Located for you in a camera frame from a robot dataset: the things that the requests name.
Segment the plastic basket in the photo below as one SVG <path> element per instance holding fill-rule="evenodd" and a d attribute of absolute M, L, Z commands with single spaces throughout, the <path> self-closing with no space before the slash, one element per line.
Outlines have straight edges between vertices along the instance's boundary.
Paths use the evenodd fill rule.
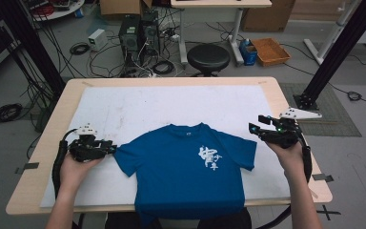
<path fill-rule="evenodd" d="M 290 59 L 290 55 L 272 38 L 252 40 L 257 49 L 257 60 L 264 67 L 282 64 Z"/>

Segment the t-shirt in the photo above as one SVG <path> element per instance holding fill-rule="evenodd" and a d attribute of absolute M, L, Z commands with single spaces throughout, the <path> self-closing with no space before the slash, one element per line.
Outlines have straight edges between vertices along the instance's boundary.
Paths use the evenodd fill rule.
<path fill-rule="evenodd" d="M 136 173 L 135 211 L 155 218 L 208 219 L 239 212 L 245 201 L 240 168 L 252 170 L 256 142 L 208 125 L 168 125 L 121 145 L 114 157 Z"/>

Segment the person's left hand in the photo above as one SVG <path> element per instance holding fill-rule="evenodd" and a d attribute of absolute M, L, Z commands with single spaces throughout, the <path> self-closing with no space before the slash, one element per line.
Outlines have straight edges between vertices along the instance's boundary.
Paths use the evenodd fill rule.
<path fill-rule="evenodd" d="M 77 191 L 79 185 L 88 174 L 89 169 L 100 163 L 102 159 L 83 163 L 74 160 L 72 155 L 67 153 L 61 166 L 61 187 L 66 186 L 72 188 L 73 191 Z"/>

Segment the person's arm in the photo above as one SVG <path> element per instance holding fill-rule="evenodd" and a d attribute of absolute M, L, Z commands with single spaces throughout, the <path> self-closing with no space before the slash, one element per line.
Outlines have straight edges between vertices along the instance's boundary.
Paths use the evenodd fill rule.
<path fill-rule="evenodd" d="M 267 145 L 277 154 L 290 186 L 293 228 L 322 228 L 304 175 L 301 144 L 298 142 L 288 149 L 270 143 Z"/>
<path fill-rule="evenodd" d="M 73 205 L 79 186 L 88 174 L 91 167 L 95 166 L 101 159 L 87 163 L 75 161 L 70 154 L 64 158 L 61 166 L 61 186 L 58 197 L 50 214 L 46 229 L 70 229 L 73 217 Z"/>

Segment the stool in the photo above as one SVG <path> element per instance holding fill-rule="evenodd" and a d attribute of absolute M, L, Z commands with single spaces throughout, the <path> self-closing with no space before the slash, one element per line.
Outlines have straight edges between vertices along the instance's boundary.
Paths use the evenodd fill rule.
<path fill-rule="evenodd" d="M 189 50 L 187 60 L 195 69 L 201 73 L 196 73 L 192 77 L 199 75 L 216 76 L 213 72 L 225 69 L 230 61 L 230 54 L 224 48 L 216 45 L 198 45 Z"/>

